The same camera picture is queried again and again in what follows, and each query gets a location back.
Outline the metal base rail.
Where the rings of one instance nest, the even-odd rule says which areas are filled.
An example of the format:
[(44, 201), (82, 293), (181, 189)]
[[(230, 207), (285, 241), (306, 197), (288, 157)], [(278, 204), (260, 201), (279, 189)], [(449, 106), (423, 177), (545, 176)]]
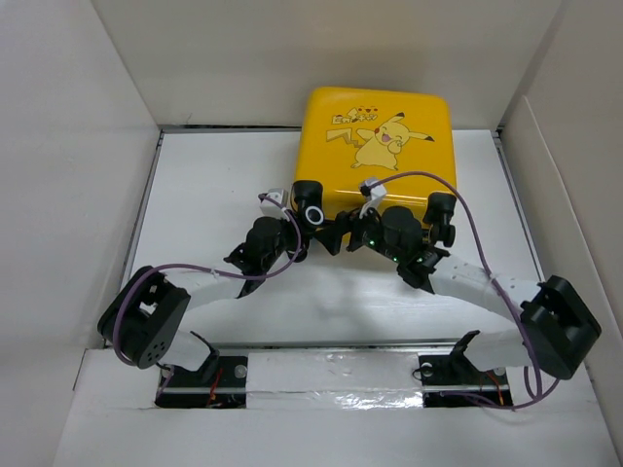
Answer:
[(224, 348), (211, 378), (162, 370), (167, 409), (510, 408), (505, 369), (459, 373), (447, 345)]

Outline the yellow hard-shell suitcase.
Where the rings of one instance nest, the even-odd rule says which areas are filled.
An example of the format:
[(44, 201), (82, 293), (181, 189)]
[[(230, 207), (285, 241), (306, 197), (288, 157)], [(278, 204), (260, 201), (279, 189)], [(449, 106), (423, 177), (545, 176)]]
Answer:
[(365, 203), (359, 184), (376, 177), (387, 194), (378, 207), (407, 208), (425, 240), (454, 244), (457, 198), (450, 110), (440, 97), (388, 90), (323, 87), (308, 100), (291, 202), (321, 209), (321, 226)]

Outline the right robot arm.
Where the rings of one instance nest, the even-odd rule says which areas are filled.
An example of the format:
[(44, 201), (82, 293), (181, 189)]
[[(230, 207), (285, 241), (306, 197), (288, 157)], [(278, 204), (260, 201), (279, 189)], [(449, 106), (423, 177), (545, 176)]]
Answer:
[(336, 255), (368, 247), (396, 264), (414, 289), (476, 305), (513, 323), (496, 333), (474, 330), (453, 348), (450, 371), (471, 382), (499, 367), (533, 367), (568, 380), (602, 334), (602, 327), (566, 279), (544, 282), (494, 275), (423, 237), (421, 222), (405, 207), (341, 212), (315, 238)]

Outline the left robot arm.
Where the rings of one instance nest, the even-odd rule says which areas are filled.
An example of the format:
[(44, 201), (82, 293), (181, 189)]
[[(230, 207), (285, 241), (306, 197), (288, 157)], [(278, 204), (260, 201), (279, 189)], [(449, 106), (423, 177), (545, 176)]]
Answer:
[(195, 332), (179, 329), (186, 312), (244, 298), (307, 256), (316, 227), (287, 209), (258, 218), (224, 262), (236, 272), (162, 265), (143, 267), (99, 318), (97, 332), (127, 365), (168, 369), (203, 386), (216, 377), (219, 352)]

